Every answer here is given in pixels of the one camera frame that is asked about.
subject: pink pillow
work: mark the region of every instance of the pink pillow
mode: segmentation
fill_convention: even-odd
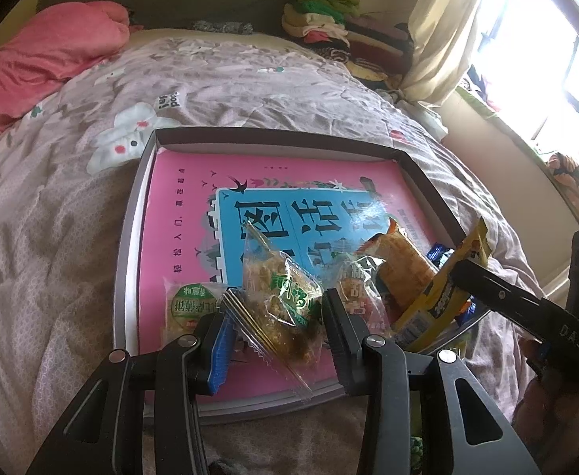
[[[114,2],[58,4],[32,17],[0,47],[0,134],[128,41],[127,9]]]

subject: white curtain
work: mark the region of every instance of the white curtain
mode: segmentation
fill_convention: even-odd
[[[412,68],[401,83],[410,102],[442,104],[472,63],[480,0],[417,0],[408,29],[415,42]]]

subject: pile of clothes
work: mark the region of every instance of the pile of clothes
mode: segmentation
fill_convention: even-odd
[[[282,26],[297,44],[344,63],[367,87],[396,90],[412,63],[408,28],[360,15],[359,6],[359,0],[296,0],[285,5]]]

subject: windowsill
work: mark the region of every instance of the windowsill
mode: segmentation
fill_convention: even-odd
[[[530,158],[535,165],[540,168],[540,170],[544,173],[544,175],[549,179],[549,181],[553,184],[553,187],[556,188],[557,192],[559,193],[564,203],[567,204],[567,207],[573,214],[573,217],[579,224],[579,215],[573,207],[572,203],[568,199],[568,197],[563,193],[560,188],[558,182],[553,178],[553,175],[549,171],[547,164],[540,158],[536,151],[529,146],[529,144],[521,138],[506,122],[504,122],[499,115],[497,115],[496,111],[488,106],[485,102],[471,94],[470,92],[466,91],[462,87],[456,87],[456,93],[461,96],[463,100],[465,100],[469,106],[474,109],[480,117],[482,117],[487,122],[490,122],[494,125],[495,128],[499,129],[500,132],[505,134],[512,142],[528,157]]]

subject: hand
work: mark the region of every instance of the hand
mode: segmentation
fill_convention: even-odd
[[[527,358],[534,359],[539,346],[520,341]],[[512,424],[543,475],[564,473],[579,455],[579,387],[546,368],[542,380],[529,382]]]

